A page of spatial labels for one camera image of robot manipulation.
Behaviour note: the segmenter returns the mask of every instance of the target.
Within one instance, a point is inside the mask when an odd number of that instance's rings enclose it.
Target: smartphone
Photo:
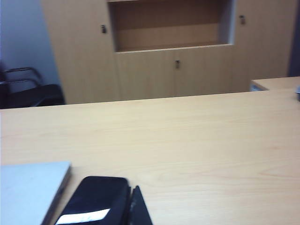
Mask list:
[[[125,178],[86,177],[56,225],[124,225],[131,188]]]

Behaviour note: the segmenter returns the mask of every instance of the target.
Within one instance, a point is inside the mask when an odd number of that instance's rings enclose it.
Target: blue wall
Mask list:
[[[5,67],[34,67],[45,84],[59,84],[40,0],[1,0],[1,61]],[[15,78],[29,76],[17,74]],[[13,91],[30,88],[13,86]]]

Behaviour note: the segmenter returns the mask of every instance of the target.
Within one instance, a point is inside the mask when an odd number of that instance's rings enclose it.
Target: cabinet door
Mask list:
[[[117,53],[123,100],[174,97],[172,51]]]
[[[248,91],[251,79],[287,76],[296,10],[297,0],[237,0],[233,91]]]
[[[106,1],[42,3],[67,103],[119,100]],[[107,26],[106,34],[102,24]]]
[[[177,96],[228,93],[232,84],[232,45],[176,51],[180,66],[175,70]]]

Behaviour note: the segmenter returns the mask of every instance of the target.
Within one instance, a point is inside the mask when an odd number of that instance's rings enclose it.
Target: laptop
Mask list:
[[[70,176],[70,162],[1,166],[1,225],[46,225]]]

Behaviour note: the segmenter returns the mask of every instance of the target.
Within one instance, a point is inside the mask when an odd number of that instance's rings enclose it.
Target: chair backrest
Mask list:
[[[0,82],[6,81],[4,68],[2,64],[0,63]],[[5,101],[10,93],[9,86],[7,84],[1,85],[0,84],[0,108],[3,108],[5,105]]]

